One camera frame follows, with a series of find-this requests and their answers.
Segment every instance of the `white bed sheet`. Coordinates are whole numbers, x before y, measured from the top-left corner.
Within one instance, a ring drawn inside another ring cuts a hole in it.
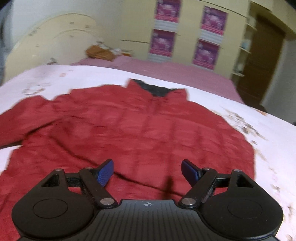
[[[256,182],[284,211],[284,221],[277,238],[281,241],[296,240],[296,127],[272,115],[181,84],[116,69],[61,65],[39,66],[0,87],[0,114],[29,96],[42,95],[53,99],[75,88],[126,85],[130,78],[167,88],[186,88],[188,100],[223,116],[230,125],[243,133],[255,150]],[[11,151],[18,147],[0,149],[0,172],[7,166]]]

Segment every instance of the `red jacket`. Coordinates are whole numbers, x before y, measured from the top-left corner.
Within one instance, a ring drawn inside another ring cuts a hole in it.
[[[117,174],[107,190],[118,201],[178,201],[190,189],[183,159],[254,177],[252,146],[221,116],[187,101],[184,89],[157,97],[143,88],[155,91],[135,81],[74,89],[52,101],[24,99],[0,115],[0,146],[22,141],[0,176],[0,240],[19,237],[13,205],[58,167],[78,172],[112,158]]]

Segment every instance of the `folded orange cloth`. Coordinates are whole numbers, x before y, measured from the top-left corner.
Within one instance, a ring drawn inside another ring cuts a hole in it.
[[[113,61],[117,56],[108,49],[102,49],[97,45],[93,45],[86,50],[86,54],[90,58],[100,58],[108,61]]]

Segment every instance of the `brown door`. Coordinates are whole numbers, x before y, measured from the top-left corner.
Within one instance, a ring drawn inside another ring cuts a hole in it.
[[[285,34],[262,17],[257,18],[250,52],[237,90],[245,104],[257,108],[272,79]]]

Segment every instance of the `jacket sleeve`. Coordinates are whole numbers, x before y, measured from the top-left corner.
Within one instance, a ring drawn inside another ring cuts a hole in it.
[[[0,147],[23,140],[29,132],[57,118],[52,102],[42,96],[21,100],[0,115]]]

